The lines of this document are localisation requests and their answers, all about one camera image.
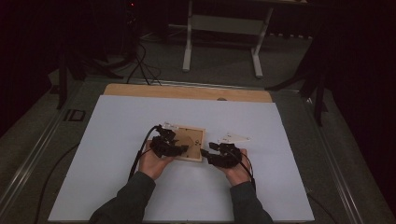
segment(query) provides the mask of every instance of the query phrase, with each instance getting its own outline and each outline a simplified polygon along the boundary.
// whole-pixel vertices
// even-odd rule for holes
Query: gray carpet
[[[245,42],[236,46],[218,43],[216,38],[216,41],[206,41],[201,36],[194,39],[196,44],[194,42],[192,47],[191,71],[183,73],[181,71],[184,54],[182,37],[183,34],[174,36],[166,44],[141,42],[147,49],[144,62],[161,68],[158,79],[162,84],[186,82],[263,89],[264,86],[271,86],[291,77],[310,44],[310,40],[300,38],[288,40],[274,36],[265,38],[260,53],[265,77],[257,79],[253,74],[249,47]],[[118,74],[125,76],[124,80],[108,79],[91,73],[82,83],[67,108],[86,110],[87,117],[83,122],[60,122],[45,147],[39,163],[9,209],[5,223],[33,223],[39,194],[50,169],[66,150],[79,142],[95,103],[106,84],[125,82],[134,66],[135,64],[132,64],[117,71]],[[159,74],[159,70],[154,68],[151,68],[151,71],[154,75]],[[147,70],[145,74],[149,80],[152,80]],[[136,70],[131,83],[144,83],[142,77],[142,73]],[[271,94],[279,109],[305,187],[312,191],[311,195],[329,210],[338,223],[350,223],[328,163],[324,147],[328,145],[346,179],[363,223],[396,223],[359,153],[352,134],[332,100],[331,93],[326,91],[324,102],[329,111],[323,113],[324,127],[318,128],[312,120],[310,105],[295,91],[300,85],[301,83],[297,83],[288,87],[287,91],[271,92]],[[46,94],[0,139],[1,192],[7,188],[12,176],[45,130],[46,124],[54,116],[59,115],[55,109],[56,105],[56,96]],[[49,180],[39,223],[47,223],[50,209],[73,155],[74,151],[65,156]],[[310,203],[316,219],[310,223],[334,223],[317,203],[314,201]]]

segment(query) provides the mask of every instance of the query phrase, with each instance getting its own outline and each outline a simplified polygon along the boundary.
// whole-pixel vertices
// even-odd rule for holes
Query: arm
[[[154,180],[160,177],[163,169],[173,159],[170,157],[160,159],[151,150],[144,153],[140,158],[138,172],[120,189],[115,198],[92,214],[90,223],[141,223],[155,188]]]
[[[245,156],[248,155],[246,149],[241,149],[241,152]],[[250,169],[250,164],[245,156],[242,157],[242,163]],[[230,169],[218,168],[226,175],[232,185],[230,192],[235,223],[274,223],[270,215],[262,209],[262,203],[257,198],[256,192],[250,183],[250,176],[240,164]]]

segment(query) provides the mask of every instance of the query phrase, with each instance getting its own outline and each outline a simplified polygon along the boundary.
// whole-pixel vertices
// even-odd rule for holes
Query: forearm
[[[245,182],[230,189],[233,201],[233,218],[236,224],[274,223],[270,215],[262,209],[262,203],[250,182]]]
[[[149,176],[136,172],[131,180],[91,216],[90,223],[141,223],[155,183]]]

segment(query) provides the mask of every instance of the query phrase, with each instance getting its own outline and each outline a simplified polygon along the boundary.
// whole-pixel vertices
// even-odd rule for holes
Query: person's left hand
[[[143,153],[147,152],[140,158],[139,171],[145,173],[153,180],[156,180],[163,173],[163,169],[166,165],[173,161],[175,157],[158,158],[157,155],[155,155],[155,153],[149,148],[150,142],[151,141],[147,141],[146,150]]]

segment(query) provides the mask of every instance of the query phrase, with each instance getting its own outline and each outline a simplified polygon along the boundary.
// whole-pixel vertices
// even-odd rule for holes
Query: white tabletop
[[[264,209],[274,221],[314,220],[275,104],[101,96],[49,221],[88,220],[115,197],[148,130],[165,121],[206,129],[205,149],[227,132],[250,137],[236,146],[247,148]],[[230,184],[206,159],[174,161],[156,184],[146,221],[233,221]]]

